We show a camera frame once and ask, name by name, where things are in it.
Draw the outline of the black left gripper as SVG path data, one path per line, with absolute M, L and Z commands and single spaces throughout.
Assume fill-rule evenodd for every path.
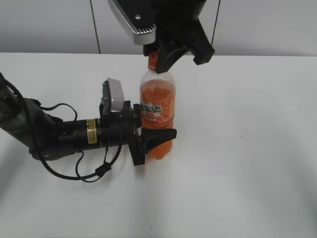
M 130 104 L 124 101 L 120 112 L 102 114 L 102 104 L 99 106 L 99 132 L 98 139 L 102 147 L 117 146 L 117 152 L 109 163 L 113 165 L 118 159 L 122 146 L 128 145 L 135 166 L 145 163 L 145 155 L 158 146 L 176 138 L 177 130 L 170 129 L 148 129 L 142 127 L 141 105 Z

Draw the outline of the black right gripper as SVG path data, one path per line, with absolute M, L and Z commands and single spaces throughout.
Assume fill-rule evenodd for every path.
M 197 65 L 209 62 L 214 49 L 200 23 L 205 0 L 152 0 L 156 12 L 156 41 L 143 45 L 143 55 L 159 50 L 156 73 L 168 72 L 187 52 Z

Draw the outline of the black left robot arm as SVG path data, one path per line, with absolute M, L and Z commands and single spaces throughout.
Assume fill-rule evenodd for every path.
M 29 148 L 34 159 L 32 135 L 46 161 L 54 161 L 79 151 L 128 145 L 134 165 L 143 165 L 145 155 L 176 138 L 176 129 L 145 129 L 140 119 L 141 106 L 124 100 L 121 82 L 108 78 L 96 119 L 63 121 L 49 115 L 55 107 L 42 107 L 35 99 L 24 98 L 31 121 L 27 122 L 21 100 L 0 78 L 0 127 Z

